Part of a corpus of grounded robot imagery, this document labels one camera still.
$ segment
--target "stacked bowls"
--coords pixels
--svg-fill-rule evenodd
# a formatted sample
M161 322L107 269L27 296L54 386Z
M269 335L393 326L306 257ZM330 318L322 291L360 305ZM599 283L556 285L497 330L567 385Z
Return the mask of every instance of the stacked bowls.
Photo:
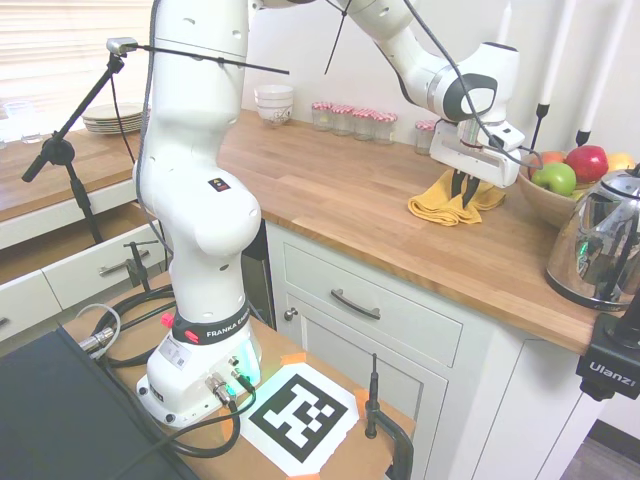
M258 114L267 125L282 125L291 118L293 87L262 85L254 90Z

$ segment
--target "orange tape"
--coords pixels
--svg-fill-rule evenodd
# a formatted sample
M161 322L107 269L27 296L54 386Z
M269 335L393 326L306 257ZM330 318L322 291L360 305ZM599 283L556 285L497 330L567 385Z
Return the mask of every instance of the orange tape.
M219 410L218 416L224 417L225 415L229 415L230 413L231 411L228 408L222 407ZM224 441L226 442L231 438L231 434L233 433L233 420L229 419L221 422L220 429L222 430L222 438L224 438Z
M298 475L297 477L287 477L287 480L320 480L320 474L314 473L313 475Z
M358 406L358 414L360 415L360 418L367 418L365 403L367 403L367 400L369 400L369 390L359 388L357 390L354 390L353 394L356 397L356 405Z
M280 365L283 367L285 365L294 365L296 363L307 363L307 353L292 353L291 355L283 355L280 357Z

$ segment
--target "window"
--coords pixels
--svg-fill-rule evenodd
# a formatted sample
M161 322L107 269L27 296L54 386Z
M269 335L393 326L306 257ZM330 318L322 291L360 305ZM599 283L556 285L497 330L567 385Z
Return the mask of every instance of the window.
M60 128L106 70L107 38L148 43L150 11L151 0L0 0L0 104L28 100L41 133ZM142 101L147 60L124 59L118 102ZM93 105L111 102L107 85Z

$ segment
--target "yellow towel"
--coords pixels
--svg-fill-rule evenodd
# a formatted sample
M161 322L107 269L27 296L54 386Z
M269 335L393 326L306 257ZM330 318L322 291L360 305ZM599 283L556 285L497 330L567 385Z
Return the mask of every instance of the yellow towel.
M505 193L495 186L480 182L476 194L462 208L462 194L467 188L467 178L462 184L462 194L451 198L453 170L447 170L429 190L409 200L409 210L416 217L451 227L459 223L482 223L480 211L491 210L504 202Z

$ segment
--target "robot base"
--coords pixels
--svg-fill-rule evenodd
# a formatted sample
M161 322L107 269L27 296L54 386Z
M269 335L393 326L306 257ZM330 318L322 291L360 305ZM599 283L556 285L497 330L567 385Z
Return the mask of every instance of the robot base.
M260 346L247 323L232 337L213 345L191 345L169 332L147 363L147 375L136 385L138 399L159 422L184 428L218 410L222 404L205 383L216 374L228 390L246 390L233 378L242 373L260 383Z

